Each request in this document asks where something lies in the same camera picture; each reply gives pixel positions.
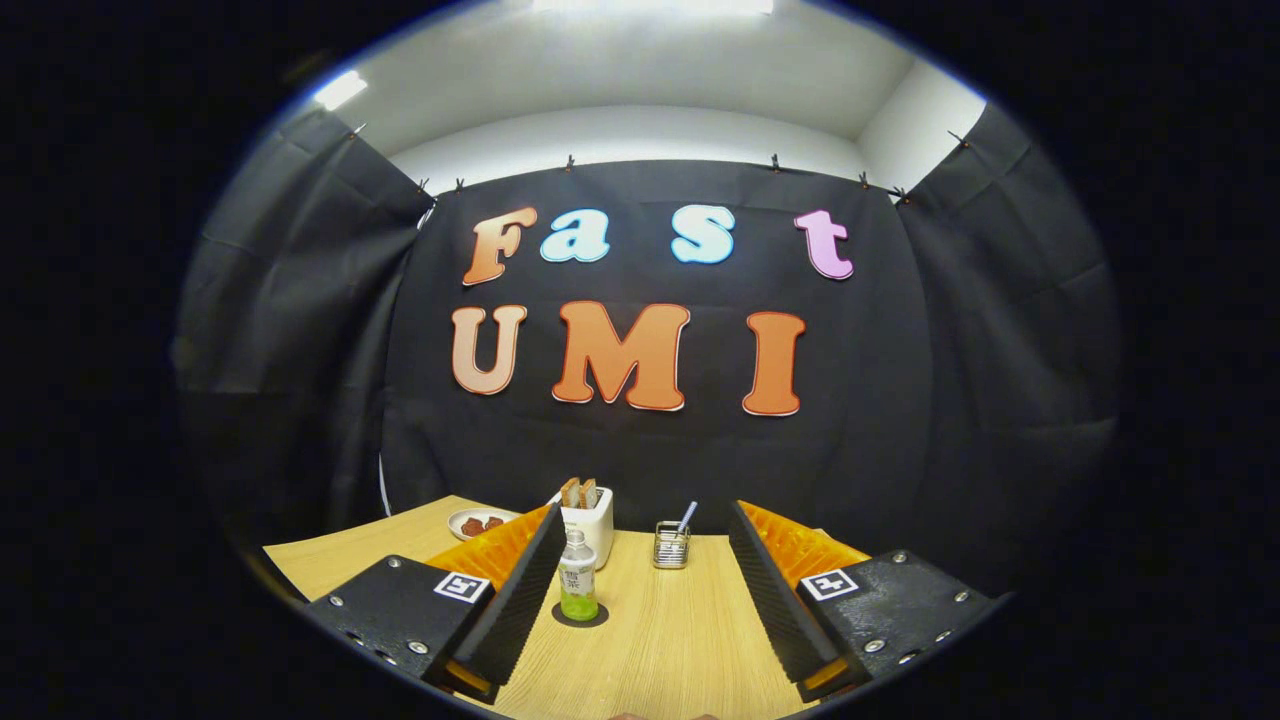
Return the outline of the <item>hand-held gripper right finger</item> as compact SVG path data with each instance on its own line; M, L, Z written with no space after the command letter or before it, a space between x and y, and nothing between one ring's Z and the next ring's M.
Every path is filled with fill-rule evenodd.
M899 675L1006 602L910 550L870 556L741 500L730 546L771 647L805 702Z

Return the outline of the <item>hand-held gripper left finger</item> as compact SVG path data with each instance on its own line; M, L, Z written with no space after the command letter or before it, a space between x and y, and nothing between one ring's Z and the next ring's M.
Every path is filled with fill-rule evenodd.
M492 705L524 652L563 547L561 509L547 505L426 562L387 555L303 610L394 670Z

